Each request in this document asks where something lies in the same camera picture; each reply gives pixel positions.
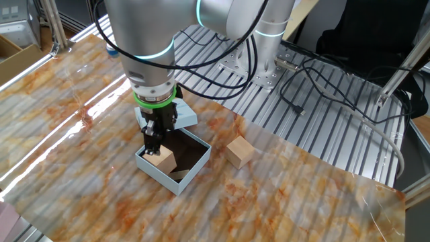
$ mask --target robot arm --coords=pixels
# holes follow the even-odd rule
[[[231,39],[250,28],[263,0],[105,0],[116,44],[143,60],[175,64],[173,36],[199,24]],[[121,56],[124,72],[147,127],[142,129],[147,153],[158,153],[166,130],[177,118],[174,70],[152,67]]]

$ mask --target black chair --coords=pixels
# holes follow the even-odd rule
[[[348,0],[337,27],[324,31],[318,39],[316,52],[341,58],[362,77],[378,66],[399,67],[413,49],[427,3],[428,0]],[[428,57],[425,55],[415,69],[425,65]],[[378,85],[384,85],[394,72],[380,69],[372,76],[384,77],[378,78]],[[408,75],[398,89],[412,93],[412,118],[427,112],[427,100],[421,100],[421,89],[413,75]]]

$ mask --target open box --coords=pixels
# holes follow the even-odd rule
[[[25,71],[42,57],[42,51],[35,44],[23,50],[0,35],[0,86]]]
[[[184,128],[168,132],[162,145],[175,156],[177,167],[172,172],[189,170],[183,179],[175,181],[143,159],[144,146],[136,152],[137,167],[179,196],[208,162],[212,147]]]

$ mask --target wooden block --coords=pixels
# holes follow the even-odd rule
[[[226,156],[237,169],[242,168],[254,155],[255,148],[239,136],[227,145]]]
[[[145,154],[143,155],[143,159],[149,161],[166,175],[176,168],[176,160],[173,152],[163,145],[160,147],[160,155]]]
[[[187,174],[189,173],[189,170],[183,170],[183,171],[176,171],[169,174],[169,177],[173,180],[179,180],[183,179]]]

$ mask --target green ring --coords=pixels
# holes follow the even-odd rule
[[[169,99],[167,99],[166,101],[160,103],[160,104],[149,104],[146,103],[142,100],[140,100],[137,97],[137,94],[133,91],[133,95],[134,95],[134,100],[136,100],[136,102],[139,104],[140,107],[142,108],[147,108],[147,109],[157,109],[157,108],[164,108],[165,106],[169,105],[176,97],[176,88],[173,88],[173,93],[172,95],[169,97]]]

